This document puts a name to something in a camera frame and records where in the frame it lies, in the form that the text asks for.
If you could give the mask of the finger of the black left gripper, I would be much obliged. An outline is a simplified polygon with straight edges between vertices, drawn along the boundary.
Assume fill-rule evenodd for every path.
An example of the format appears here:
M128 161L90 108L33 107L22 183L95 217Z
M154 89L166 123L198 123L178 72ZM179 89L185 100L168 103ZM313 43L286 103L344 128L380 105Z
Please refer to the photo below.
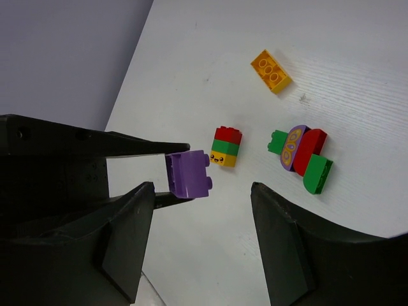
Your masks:
M193 201L193 198L178 198L171 192L160 192L155 194L154 209L170 207L188 201Z
M188 143L155 142L134 136L125 135L115 131L106 132L111 140L118 141L114 145L115 152L112 156L151 156L160 154L173 154L190 151Z

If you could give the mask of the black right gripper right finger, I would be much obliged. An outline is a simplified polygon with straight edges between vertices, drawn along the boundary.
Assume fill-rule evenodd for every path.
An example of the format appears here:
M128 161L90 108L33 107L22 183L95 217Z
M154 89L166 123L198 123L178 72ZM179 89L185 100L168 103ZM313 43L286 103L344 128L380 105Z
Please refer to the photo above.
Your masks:
M407 304L407 235L343 227L260 182L251 203L272 305Z

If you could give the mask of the purple square lego brick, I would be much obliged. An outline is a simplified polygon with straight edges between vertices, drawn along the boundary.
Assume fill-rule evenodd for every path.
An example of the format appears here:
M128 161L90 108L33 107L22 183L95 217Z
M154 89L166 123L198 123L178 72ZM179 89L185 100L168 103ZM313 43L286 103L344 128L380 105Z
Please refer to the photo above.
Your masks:
M207 175L210 158L203 150L166 154L164 156L169 190L178 198L205 198L212 189Z

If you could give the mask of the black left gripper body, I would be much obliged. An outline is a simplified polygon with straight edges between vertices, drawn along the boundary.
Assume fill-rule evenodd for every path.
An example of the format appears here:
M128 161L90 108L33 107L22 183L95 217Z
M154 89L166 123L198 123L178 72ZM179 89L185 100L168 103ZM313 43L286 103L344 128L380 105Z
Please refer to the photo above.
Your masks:
M27 233L44 219L109 198L104 157L79 154L96 131L19 115L1 116L1 232Z

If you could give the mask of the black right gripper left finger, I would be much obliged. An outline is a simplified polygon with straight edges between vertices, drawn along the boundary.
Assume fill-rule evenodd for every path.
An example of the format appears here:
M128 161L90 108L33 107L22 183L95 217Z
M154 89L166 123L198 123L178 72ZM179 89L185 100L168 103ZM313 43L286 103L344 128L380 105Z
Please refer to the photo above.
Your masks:
M2 240L1 304L134 303L154 199L145 182L43 235Z

